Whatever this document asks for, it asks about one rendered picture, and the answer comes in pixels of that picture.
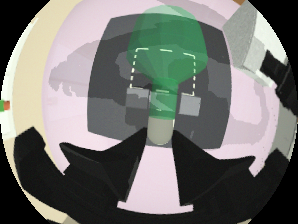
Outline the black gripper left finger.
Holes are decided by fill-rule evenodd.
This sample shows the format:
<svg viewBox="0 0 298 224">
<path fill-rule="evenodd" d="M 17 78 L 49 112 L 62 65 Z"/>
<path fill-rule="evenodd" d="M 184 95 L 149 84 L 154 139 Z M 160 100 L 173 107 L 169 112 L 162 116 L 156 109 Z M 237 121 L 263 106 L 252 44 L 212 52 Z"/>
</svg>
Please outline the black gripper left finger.
<svg viewBox="0 0 298 224">
<path fill-rule="evenodd" d="M 89 173 L 90 176 L 106 181 L 113 193 L 120 198 L 118 201 L 126 202 L 138 165 L 141 163 L 146 135 L 148 135 L 148 128 L 142 128 L 120 144 L 104 151 L 76 147 L 65 141 L 60 144 L 60 149 L 69 164 Z"/>
</svg>

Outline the green glass bottle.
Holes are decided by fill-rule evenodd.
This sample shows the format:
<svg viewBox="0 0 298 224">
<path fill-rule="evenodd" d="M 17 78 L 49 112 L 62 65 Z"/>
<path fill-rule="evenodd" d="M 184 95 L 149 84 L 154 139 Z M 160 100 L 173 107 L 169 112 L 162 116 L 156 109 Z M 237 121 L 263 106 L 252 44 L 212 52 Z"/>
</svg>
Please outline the green glass bottle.
<svg viewBox="0 0 298 224">
<path fill-rule="evenodd" d="M 161 4 L 136 20 L 125 59 L 153 81 L 148 137 L 153 144 L 165 144 L 173 136 L 178 84 L 208 65 L 205 39 L 200 23 L 181 7 Z"/>
</svg>

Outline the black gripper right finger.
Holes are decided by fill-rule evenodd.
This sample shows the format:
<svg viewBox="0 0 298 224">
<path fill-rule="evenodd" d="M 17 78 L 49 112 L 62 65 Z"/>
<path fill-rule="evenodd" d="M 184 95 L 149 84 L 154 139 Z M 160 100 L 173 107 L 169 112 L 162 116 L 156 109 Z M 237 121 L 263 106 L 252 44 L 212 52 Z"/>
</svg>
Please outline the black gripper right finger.
<svg viewBox="0 0 298 224">
<path fill-rule="evenodd" d="M 198 147 L 188 137 L 173 129 L 172 151 L 176 167 L 180 206 L 193 205 L 221 180 L 250 168 L 257 156 L 218 160 Z"/>
</svg>

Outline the dark grey flat mat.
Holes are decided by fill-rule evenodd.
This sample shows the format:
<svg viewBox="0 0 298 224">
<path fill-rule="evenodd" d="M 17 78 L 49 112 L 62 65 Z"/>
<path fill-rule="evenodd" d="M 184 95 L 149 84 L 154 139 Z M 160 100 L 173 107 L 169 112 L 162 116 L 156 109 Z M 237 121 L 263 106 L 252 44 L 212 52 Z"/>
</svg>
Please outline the dark grey flat mat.
<svg viewBox="0 0 298 224">
<path fill-rule="evenodd" d="M 126 88 L 149 89 L 153 81 L 129 64 L 126 57 L 130 36 L 141 14 L 109 20 L 102 32 L 90 71 L 86 119 L 88 132 L 124 141 L 148 128 L 149 108 L 126 107 Z M 198 20 L 197 20 L 198 22 Z M 216 27 L 200 23 L 208 52 L 204 71 L 178 84 L 177 93 L 201 97 L 200 115 L 176 112 L 174 127 L 201 149 L 221 148 L 231 101 L 231 65 L 225 35 Z"/>
</svg>

